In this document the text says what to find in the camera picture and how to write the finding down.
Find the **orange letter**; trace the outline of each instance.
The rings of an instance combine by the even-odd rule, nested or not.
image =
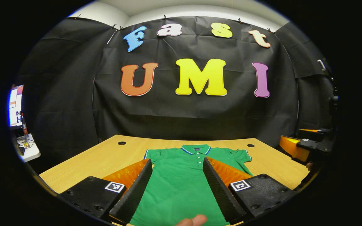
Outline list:
[[[135,87],[134,82],[134,73],[138,69],[138,66],[135,64],[126,65],[121,68],[122,70],[122,79],[121,79],[121,90],[125,95],[128,96],[142,96],[149,92],[153,85],[153,74],[155,73],[155,68],[158,67],[157,63],[145,63],[142,66],[145,69],[145,81],[142,86]]]
[[[254,36],[255,41],[262,47],[269,48],[270,43],[267,43],[263,40],[263,38],[266,38],[264,34],[259,33],[257,30],[250,30],[248,33]]]

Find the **blue collar stripe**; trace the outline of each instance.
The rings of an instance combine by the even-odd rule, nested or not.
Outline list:
[[[208,153],[209,153],[209,151],[210,151],[210,149],[211,149],[211,147],[209,147],[209,149],[207,149],[207,152],[206,152],[205,154],[208,154]]]
[[[181,148],[184,152],[190,154],[190,155],[193,155],[192,153],[190,153],[189,151],[185,150],[184,148]]]
[[[143,157],[143,159],[146,159],[146,156],[148,155],[148,150],[146,150],[145,157]]]

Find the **purple letter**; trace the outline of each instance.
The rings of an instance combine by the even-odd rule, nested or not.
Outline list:
[[[254,94],[256,97],[269,97],[270,93],[267,90],[266,71],[268,67],[263,63],[252,63],[257,73],[257,89]]]

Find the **wooden table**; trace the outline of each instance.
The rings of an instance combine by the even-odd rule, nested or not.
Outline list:
[[[88,176],[105,177],[143,159],[147,149],[180,148],[182,145],[208,144],[215,148],[247,149],[252,161],[245,163],[256,176],[265,173],[290,189],[308,174],[305,166],[255,138],[240,140],[186,141],[159,140],[115,135],[40,174],[57,193],[64,192]]]

